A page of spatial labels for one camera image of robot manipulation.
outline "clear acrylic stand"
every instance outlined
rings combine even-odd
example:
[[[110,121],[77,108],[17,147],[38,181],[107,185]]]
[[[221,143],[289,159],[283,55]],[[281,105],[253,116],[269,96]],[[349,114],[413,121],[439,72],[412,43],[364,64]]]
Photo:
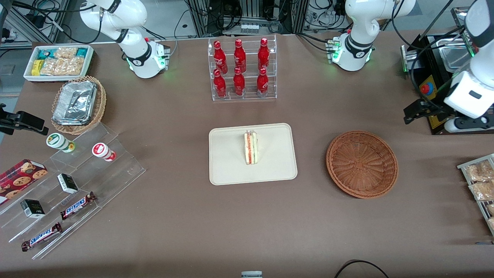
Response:
[[[259,97],[257,95],[257,77],[259,76],[259,69],[257,67],[257,52],[259,51],[261,38],[268,39],[269,48],[269,66],[267,68],[267,76],[269,78],[268,94],[265,97]],[[214,63],[214,47],[213,42],[216,39],[209,39],[207,47],[207,58],[209,61],[209,76],[211,79],[211,92],[213,101],[229,101],[229,100],[263,100],[274,99],[278,96],[277,87],[277,45],[276,36],[247,36],[242,37],[242,45],[247,55],[247,71],[243,73],[246,80],[246,93],[244,96],[238,96],[235,94],[235,87],[233,84],[233,77],[235,75],[235,60],[233,53],[235,52],[235,42],[221,42],[221,48],[226,54],[226,64],[228,66],[228,73],[223,75],[226,82],[226,98],[219,98],[216,90],[214,89],[214,75],[213,70],[216,68]]]
[[[2,233],[9,242],[19,245],[19,252],[22,242],[60,222],[63,229],[60,235],[38,243],[26,252],[33,259],[44,257],[145,172],[116,137],[117,134],[102,123],[83,133],[74,139],[76,149],[72,153],[58,151],[45,162],[45,166],[50,166],[50,175],[42,182],[32,185],[33,188],[21,197],[11,200],[3,209],[0,215]],[[114,161],[107,162],[92,155],[91,148],[98,142],[107,144],[117,154]],[[76,194],[62,191],[57,180],[60,173],[72,176],[79,187]],[[60,212],[91,191],[97,199],[62,221]],[[20,205],[21,200],[25,198],[40,201],[46,215],[40,219],[26,217]]]

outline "oval wicker basket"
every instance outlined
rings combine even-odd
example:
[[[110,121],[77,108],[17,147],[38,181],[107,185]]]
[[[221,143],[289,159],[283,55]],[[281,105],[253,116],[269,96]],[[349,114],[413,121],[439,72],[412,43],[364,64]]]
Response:
[[[337,136],[326,152],[326,166],[337,186],[362,199],[383,196],[398,178],[393,150],[367,131],[348,131]]]
[[[93,113],[92,113],[92,119],[91,122],[85,126],[62,126],[55,124],[53,120],[51,120],[51,123],[55,127],[56,130],[63,132],[63,133],[69,133],[72,135],[79,135],[82,134],[84,131],[90,129],[93,127],[95,124],[99,123],[101,121],[101,118],[103,118],[103,114],[105,113],[105,105],[106,105],[106,92],[105,88],[101,85],[101,83],[94,77],[92,76],[84,76],[84,77],[79,77],[74,80],[69,81],[68,83],[77,83],[77,82],[83,82],[83,81],[91,81],[96,83],[98,86],[98,91],[96,92],[96,99],[94,100],[94,108],[93,108]],[[58,103],[58,98],[60,97],[60,93],[62,92],[62,88],[58,90],[58,94],[55,97],[55,101],[53,102],[53,105],[51,106],[51,112],[55,112],[55,108],[57,107]]]

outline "red bottle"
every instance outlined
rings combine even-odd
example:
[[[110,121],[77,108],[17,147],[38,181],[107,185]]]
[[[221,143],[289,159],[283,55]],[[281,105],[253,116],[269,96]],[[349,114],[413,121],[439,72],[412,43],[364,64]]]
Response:
[[[268,49],[268,39],[261,39],[261,47],[259,48],[259,52],[257,53],[257,59],[259,61],[257,67],[259,70],[262,67],[268,67],[269,65],[269,49]]]
[[[233,53],[235,57],[235,66],[239,67],[242,72],[247,70],[247,58],[246,51],[242,47],[242,40],[235,40],[235,53]]]
[[[228,66],[226,65],[226,55],[221,49],[221,43],[219,41],[213,42],[214,45],[214,63],[216,67],[221,71],[222,74],[228,72]]]
[[[226,83],[223,77],[221,76],[221,72],[219,69],[214,69],[214,89],[216,90],[216,94],[219,98],[226,98]]]
[[[246,80],[242,75],[242,70],[239,67],[235,68],[235,76],[233,77],[233,84],[235,84],[235,94],[243,96],[246,93]]]
[[[259,97],[265,97],[268,94],[268,82],[269,78],[266,76],[266,68],[259,70],[259,76],[257,77],[257,95]]]

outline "table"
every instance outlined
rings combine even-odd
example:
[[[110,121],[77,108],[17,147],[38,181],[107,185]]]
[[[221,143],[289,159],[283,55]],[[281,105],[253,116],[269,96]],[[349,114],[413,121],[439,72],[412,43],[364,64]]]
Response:
[[[418,32],[404,32],[413,39]],[[493,135],[432,136],[425,119],[406,126],[417,96],[400,74],[393,32],[379,35],[359,72],[328,65],[296,36],[278,38],[278,99],[213,103],[207,40],[180,41],[170,70],[139,79],[116,44],[94,45],[91,70],[106,89],[103,122],[148,169],[44,259],[32,261],[0,235],[9,277],[332,277],[365,259],[391,277],[492,277],[489,230],[456,165],[493,152]],[[48,120],[60,84],[26,82],[16,110]],[[292,181],[214,186],[213,128],[288,123],[298,164]],[[389,143],[400,173],[384,197],[360,200],[332,182],[324,161],[338,134],[367,130]],[[16,131],[0,146],[1,169],[44,161],[45,138]],[[377,277],[351,266],[346,277]]]

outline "red cookie box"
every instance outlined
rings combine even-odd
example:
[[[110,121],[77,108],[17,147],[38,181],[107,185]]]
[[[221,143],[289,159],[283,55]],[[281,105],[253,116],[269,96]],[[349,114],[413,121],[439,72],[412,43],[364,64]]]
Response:
[[[0,205],[13,198],[48,171],[43,164],[24,159],[0,174]]]

